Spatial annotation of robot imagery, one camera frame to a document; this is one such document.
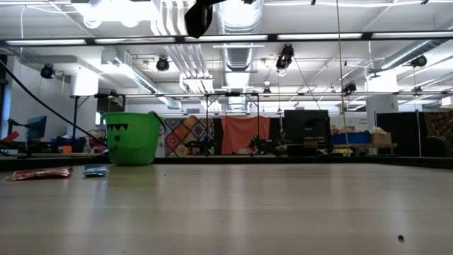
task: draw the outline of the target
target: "red packet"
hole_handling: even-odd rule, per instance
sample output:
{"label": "red packet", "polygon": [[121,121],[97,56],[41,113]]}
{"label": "red packet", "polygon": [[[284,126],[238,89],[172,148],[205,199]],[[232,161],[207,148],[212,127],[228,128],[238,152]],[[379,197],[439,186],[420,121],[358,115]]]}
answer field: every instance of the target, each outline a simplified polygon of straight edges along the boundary
{"label": "red packet", "polygon": [[15,171],[12,176],[6,177],[5,181],[27,181],[39,179],[64,179],[72,175],[72,167],[63,169],[33,169]]}

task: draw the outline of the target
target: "bucket handle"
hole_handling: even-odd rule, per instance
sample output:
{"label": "bucket handle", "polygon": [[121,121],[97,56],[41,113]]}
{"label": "bucket handle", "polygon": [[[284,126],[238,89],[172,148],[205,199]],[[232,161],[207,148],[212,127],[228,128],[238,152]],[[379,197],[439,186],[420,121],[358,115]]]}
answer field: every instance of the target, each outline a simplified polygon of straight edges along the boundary
{"label": "bucket handle", "polygon": [[167,127],[165,126],[165,123],[164,123],[164,121],[162,120],[162,118],[161,118],[159,115],[157,115],[157,113],[156,113],[155,111],[153,111],[153,110],[150,111],[148,114],[150,114],[150,113],[151,113],[152,115],[154,115],[154,117],[156,117],[157,120],[158,120],[158,121],[161,123],[161,125],[164,127],[164,132],[163,132],[162,134],[159,134],[159,136],[165,134],[165,133],[167,132]]}

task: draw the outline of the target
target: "blue packet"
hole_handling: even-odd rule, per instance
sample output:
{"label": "blue packet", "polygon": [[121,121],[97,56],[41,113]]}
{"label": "blue packet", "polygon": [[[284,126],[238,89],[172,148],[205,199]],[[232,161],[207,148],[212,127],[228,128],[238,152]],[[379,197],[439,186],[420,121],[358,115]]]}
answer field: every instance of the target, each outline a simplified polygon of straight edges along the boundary
{"label": "blue packet", "polygon": [[107,176],[108,170],[105,166],[100,165],[86,165],[84,176],[85,177],[104,177]]}

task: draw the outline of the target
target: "blue bin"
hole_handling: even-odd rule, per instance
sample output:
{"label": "blue bin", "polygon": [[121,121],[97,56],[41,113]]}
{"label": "blue bin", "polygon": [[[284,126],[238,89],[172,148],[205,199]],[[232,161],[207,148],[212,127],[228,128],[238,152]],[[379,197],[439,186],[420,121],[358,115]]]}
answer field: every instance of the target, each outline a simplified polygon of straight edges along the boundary
{"label": "blue bin", "polygon": [[[346,135],[332,135],[331,142],[333,145],[345,145],[346,144]],[[348,143],[350,144],[369,144],[371,142],[369,132],[349,132],[348,133]]]}

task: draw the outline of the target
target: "red curtain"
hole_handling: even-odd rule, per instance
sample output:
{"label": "red curtain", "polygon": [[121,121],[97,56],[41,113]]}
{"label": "red curtain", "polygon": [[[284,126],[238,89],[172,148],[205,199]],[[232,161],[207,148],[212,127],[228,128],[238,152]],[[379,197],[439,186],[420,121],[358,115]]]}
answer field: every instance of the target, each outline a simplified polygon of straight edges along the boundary
{"label": "red curtain", "polygon": [[[269,139],[269,123],[267,117],[260,117],[260,138]],[[253,118],[222,118],[224,140],[222,154],[239,153],[240,149],[247,149],[250,140],[258,134],[258,117]]]}

